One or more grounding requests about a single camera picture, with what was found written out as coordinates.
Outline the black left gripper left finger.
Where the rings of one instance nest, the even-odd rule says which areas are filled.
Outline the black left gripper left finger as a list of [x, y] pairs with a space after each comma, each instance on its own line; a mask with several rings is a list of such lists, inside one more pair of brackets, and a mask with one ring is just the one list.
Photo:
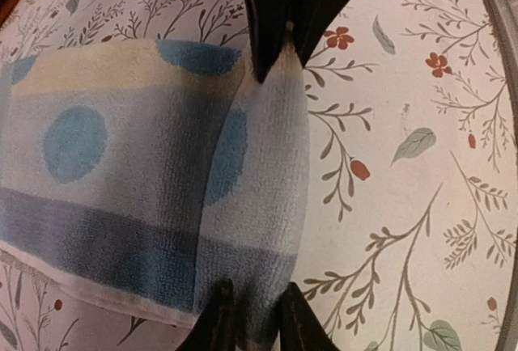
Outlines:
[[233, 351], [236, 349], [234, 286], [219, 281], [209, 302], [178, 351]]

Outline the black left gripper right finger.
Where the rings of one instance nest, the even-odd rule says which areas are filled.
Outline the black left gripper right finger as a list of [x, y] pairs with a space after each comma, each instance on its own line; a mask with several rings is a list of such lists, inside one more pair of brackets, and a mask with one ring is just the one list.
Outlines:
[[338, 351], [296, 283], [290, 282], [279, 299], [280, 349]]

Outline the blue orange patterned towel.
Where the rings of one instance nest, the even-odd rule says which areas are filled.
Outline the blue orange patterned towel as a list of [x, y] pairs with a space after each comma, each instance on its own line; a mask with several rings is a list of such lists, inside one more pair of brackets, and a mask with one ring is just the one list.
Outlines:
[[269, 350], [308, 199], [303, 71], [127, 40], [1, 71], [1, 347], [173, 349], [220, 281]]

